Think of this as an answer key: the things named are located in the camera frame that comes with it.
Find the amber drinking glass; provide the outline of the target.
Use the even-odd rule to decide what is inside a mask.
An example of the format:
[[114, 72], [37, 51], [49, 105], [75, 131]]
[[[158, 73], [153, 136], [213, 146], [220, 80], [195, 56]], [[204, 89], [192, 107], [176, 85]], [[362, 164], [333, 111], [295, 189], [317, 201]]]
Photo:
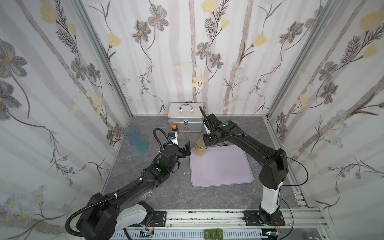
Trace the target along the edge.
[[202, 157], [209, 147], [205, 145], [203, 137], [197, 138], [195, 144], [195, 155], [197, 157]]

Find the blue plastic cup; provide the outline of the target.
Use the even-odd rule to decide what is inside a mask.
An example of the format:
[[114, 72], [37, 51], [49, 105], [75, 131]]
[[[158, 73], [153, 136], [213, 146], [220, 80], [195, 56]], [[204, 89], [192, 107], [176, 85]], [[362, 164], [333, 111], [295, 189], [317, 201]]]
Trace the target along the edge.
[[145, 137], [139, 135], [136, 127], [126, 127], [123, 130], [123, 135], [140, 154], [145, 154], [148, 151], [147, 141]]

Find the lilac plastic tray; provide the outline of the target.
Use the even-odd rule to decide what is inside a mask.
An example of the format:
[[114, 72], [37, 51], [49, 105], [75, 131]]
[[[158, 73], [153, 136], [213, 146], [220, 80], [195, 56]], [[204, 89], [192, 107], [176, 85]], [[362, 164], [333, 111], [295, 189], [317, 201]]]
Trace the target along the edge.
[[237, 146], [209, 147], [201, 156], [192, 150], [191, 182], [195, 188], [249, 184], [254, 181], [246, 153]]

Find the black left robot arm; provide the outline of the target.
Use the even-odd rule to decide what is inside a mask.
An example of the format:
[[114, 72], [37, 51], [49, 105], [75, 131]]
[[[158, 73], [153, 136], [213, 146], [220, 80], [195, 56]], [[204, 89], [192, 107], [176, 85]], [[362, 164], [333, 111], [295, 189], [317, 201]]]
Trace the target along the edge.
[[141, 175], [123, 188], [107, 195], [93, 195], [87, 205], [73, 213], [65, 223], [67, 233], [86, 240], [109, 240], [118, 229], [118, 217], [140, 195], [163, 184], [174, 172], [179, 159], [191, 155], [191, 143], [183, 148], [165, 144]]

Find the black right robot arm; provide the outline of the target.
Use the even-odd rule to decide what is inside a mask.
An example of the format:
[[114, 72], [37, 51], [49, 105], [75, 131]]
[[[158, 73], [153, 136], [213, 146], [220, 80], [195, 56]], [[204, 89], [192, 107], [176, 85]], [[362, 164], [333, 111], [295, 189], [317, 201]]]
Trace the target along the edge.
[[252, 124], [249, 117], [246, 117], [245, 120], [236, 117], [234, 120], [225, 121], [215, 114], [207, 116], [203, 108], [200, 108], [200, 111], [206, 129], [203, 140], [207, 147], [229, 142], [239, 147], [261, 166], [259, 181], [263, 185], [263, 194], [255, 221], [262, 226], [278, 223], [281, 220], [282, 188], [306, 184], [309, 180], [308, 170], [305, 170], [306, 179], [303, 183], [285, 184], [289, 173], [288, 160], [293, 160], [293, 158], [288, 157], [281, 148], [276, 150], [265, 145], [265, 141], [256, 136], [257, 127], [261, 126], [262, 120], [258, 120], [256, 124]]

